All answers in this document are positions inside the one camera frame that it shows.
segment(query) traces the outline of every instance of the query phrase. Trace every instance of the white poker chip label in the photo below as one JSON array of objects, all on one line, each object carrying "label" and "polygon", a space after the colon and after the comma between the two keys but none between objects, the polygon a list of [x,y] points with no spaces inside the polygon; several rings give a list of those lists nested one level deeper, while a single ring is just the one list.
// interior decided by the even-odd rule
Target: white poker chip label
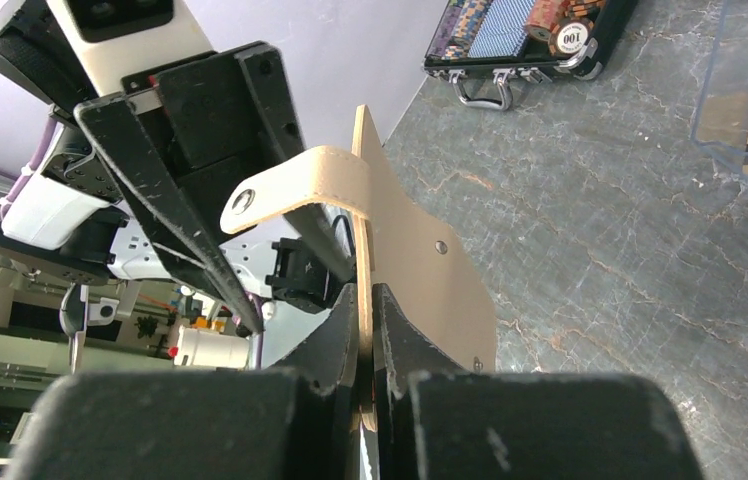
[{"label": "white poker chip label", "polygon": [[572,22],[562,27],[557,34],[557,50],[566,55],[573,55],[586,45],[589,39],[589,28],[580,22]]}]

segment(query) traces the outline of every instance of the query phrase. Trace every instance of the gray marble table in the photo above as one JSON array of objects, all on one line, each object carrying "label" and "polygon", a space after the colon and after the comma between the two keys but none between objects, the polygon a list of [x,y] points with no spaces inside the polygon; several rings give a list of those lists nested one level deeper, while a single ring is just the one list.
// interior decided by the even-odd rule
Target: gray marble table
[{"label": "gray marble table", "polygon": [[607,71],[501,114],[429,80],[387,142],[497,305],[501,371],[623,371],[748,479],[748,184],[689,141],[721,1],[642,0]]}]

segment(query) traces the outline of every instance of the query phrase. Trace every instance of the poker chip case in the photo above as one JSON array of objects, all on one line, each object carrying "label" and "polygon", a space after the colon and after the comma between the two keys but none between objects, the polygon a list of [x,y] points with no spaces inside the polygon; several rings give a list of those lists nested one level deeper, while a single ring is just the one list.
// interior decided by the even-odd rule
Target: poker chip case
[{"label": "poker chip case", "polygon": [[[450,0],[425,55],[424,71],[453,85],[467,107],[509,110],[515,80],[541,84],[596,78],[637,3]],[[471,98],[465,88],[469,79],[492,80],[499,98]]]}]

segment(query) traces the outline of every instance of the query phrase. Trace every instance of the clear plastic box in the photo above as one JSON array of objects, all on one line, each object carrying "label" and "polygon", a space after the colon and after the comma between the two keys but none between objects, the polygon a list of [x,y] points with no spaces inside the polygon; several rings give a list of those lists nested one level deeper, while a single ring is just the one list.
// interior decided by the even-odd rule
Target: clear plastic box
[{"label": "clear plastic box", "polygon": [[748,0],[725,0],[692,141],[748,179]]}]

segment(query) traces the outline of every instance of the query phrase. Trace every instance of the black case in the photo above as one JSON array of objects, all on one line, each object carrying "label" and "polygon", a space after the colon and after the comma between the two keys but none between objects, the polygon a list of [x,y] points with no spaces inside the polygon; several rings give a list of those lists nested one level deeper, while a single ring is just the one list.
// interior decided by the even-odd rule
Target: black case
[{"label": "black case", "polygon": [[[520,78],[538,84],[561,77],[573,76],[579,80],[597,77],[609,61],[638,3],[639,0],[607,0],[593,19],[592,37],[579,53],[568,59],[553,57],[546,43],[530,38],[519,56],[443,60],[430,55],[436,41],[434,38],[424,58],[424,71],[431,77],[451,83],[459,101],[467,107],[508,110],[513,102],[509,88],[511,80]],[[467,79],[493,80],[500,99],[471,98],[465,90]]]}]

